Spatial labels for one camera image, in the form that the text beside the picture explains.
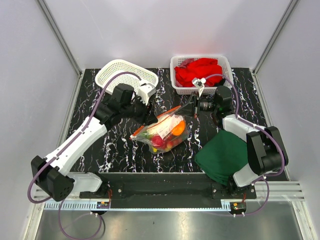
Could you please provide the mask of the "clear zip top bag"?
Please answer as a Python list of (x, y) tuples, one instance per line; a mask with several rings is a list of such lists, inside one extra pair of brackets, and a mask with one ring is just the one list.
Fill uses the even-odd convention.
[[(189, 136), (189, 130), (185, 117), (176, 114), (176, 111), (180, 107), (180, 105), (176, 106), (159, 115), (157, 117), (157, 123), (141, 126), (130, 136), (130, 139), (136, 142), (147, 144), (149, 151), (152, 154), (167, 153), (171, 151), (173, 148), (185, 141)], [(184, 132), (179, 136), (175, 136), (171, 133), (171, 131), (181, 121), (185, 122)], [(165, 141), (165, 145), (163, 147), (153, 147), (151, 138), (154, 135), (159, 135)]]

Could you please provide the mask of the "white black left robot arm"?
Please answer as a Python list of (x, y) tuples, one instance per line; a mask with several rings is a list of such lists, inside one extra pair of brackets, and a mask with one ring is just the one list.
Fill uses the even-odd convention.
[(134, 95), (134, 88), (118, 84), (104, 101), (99, 100), (94, 111), (83, 124), (56, 150), (45, 158), (35, 156), (31, 161), (32, 184), (36, 184), (49, 198), (60, 202), (71, 193), (90, 192), (97, 198), (108, 193), (108, 186), (97, 173), (71, 173), (71, 168), (83, 153), (122, 119), (134, 119), (147, 125), (157, 117), (149, 102), (156, 88), (143, 83)]

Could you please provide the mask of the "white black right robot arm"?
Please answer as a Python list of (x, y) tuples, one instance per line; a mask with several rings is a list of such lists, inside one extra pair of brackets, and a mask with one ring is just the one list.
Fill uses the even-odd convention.
[(232, 111), (232, 93), (235, 92), (235, 88), (219, 86), (212, 99), (192, 93), (176, 113), (196, 117), (199, 112), (211, 112), (216, 126), (246, 143), (247, 164), (231, 174), (226, 184), (228, 195), (236, 199), (255, 182), (280, 175), (289, 160), (277, 127), (256, 125), (240, 117), (237, 110)]

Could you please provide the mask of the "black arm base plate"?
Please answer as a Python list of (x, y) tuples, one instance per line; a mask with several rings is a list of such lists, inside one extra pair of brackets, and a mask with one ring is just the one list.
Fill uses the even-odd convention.
[(222, 209), (228, 200), (255, 200), (255, 188), (231, 192), (204, 173), (102, 173), (98, 192), (82, 192), (82, 199), (105, 200), (111, 192), (115, 209)]

